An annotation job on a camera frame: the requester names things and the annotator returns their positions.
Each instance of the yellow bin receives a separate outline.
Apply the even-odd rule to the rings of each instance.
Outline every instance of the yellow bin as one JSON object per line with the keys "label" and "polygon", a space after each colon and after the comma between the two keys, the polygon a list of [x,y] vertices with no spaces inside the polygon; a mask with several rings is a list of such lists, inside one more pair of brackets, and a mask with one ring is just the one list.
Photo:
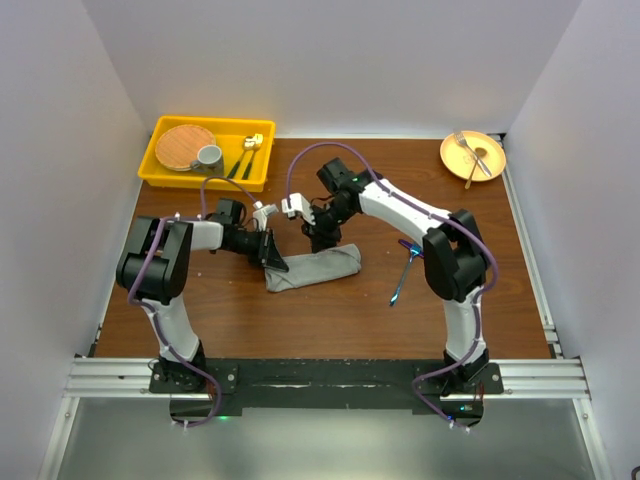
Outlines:
{"label": "yellow bin", "polygon": [[[250,192],[262,192],[267,181],[267,169],[271,157],[271,147],[276,134],[276,124],[269,120],[242,120],[233,118],[178,117],[164,115],[158,119],[147,151],[138,169],[138,176],[154,187],[200,188],[206,175],[196,172],[176,172],[163,167],[156,158],[156,143],[167,130],[179,125],[198,125],[211,131],[216,137],[216,145],[224,156],[224,173],[227,175],[240,155],[244,138],[261,133],[264,141],[253,158],[253,167],[247,180],[242,180],[242,172],[249,162],[251,152],[247,152],[242,165],[233,179]],[[237,190],[224,180],[211,180],[207,183],[210,190]]]}

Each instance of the brown tabletop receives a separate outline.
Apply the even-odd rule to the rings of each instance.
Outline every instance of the brown tabletop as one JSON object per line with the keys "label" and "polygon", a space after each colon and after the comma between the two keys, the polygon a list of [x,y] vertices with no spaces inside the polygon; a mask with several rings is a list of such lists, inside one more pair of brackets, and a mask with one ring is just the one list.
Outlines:
{"label": "brown tabletop", "polygon": [[[269,181],[257,194],[263,203],[280,204],[287,168],[296,153],[313,143],[277,140]],[[549,358],[540,317],[512,213],[501,179],[473,184],[452,176],[439,159],[439,140],[350,140],[374,168],[398,188],[436,207],[473,212],[482,236],[498,260],[498,286],[483,299],[484,334],[494,358]],[[327,195],[315,172],[340,156],[354,171],[362,168],[351,154],[321,148],[301,160],[293,192],[307,198]],[[209,210],[220,196],[250,204],[240,193],[208,192]],[[197,190],[142,186],[135,215],[165,216],[199,212]],[[280,253],[310,251],[300,220],[283,215],[269,220]],[[442,301],[430,290],[417,263],[394,307],[389,307],[408,252],[402,235],[371,217],[356,215],[343,227],[342,245],[355,243],[362,253],[358,275],[307,288],[268,293],[264,272],[245,257],[219,251],[194,252],[184,291],[196,334],[209,357],[441,358],[445,344]],[[126,303],[114,288],[96,355],[154,357],[158,343],[140,308]]]}

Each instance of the white wall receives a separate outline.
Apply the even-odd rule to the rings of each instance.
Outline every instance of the white wall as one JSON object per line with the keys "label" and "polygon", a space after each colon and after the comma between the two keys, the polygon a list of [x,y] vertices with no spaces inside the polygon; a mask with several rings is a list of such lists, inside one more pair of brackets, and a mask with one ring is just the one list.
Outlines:
{"label": "white wall", "polygon": [[83,0],[146,127],[269,118],[279,134],[504,132],[579,0]]}
{"label": "white wall", "polygon": [[584,0],[507,135],[560,340],[617,472],[640,465],[640,3]]}
{"label": "white wall", "polygon": [[137,193],[146,132],[79,0],[0,3],[0,478],[38,474]]}

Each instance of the mug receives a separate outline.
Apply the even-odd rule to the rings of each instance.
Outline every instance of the mug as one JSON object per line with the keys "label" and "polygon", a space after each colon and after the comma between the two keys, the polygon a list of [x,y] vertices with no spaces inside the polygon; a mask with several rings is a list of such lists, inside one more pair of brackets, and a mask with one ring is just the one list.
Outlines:
{"label": "mug", "polygon": [[198,158],[191,162],[191,170],[213,175],[224,175],[224,157],[217,145],[205,145],[198,150]]}

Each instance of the cloth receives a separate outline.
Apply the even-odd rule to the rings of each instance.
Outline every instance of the cloth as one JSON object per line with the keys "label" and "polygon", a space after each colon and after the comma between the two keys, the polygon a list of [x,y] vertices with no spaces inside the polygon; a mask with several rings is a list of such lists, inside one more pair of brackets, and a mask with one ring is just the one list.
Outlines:
{"label": "cloth", "polygon": [[282,292],[314,283],[329,282],[360,271],[360,250],[354,244],[330,248],[319,253],[285,257],[288,272],[264,269],[269,292]]}

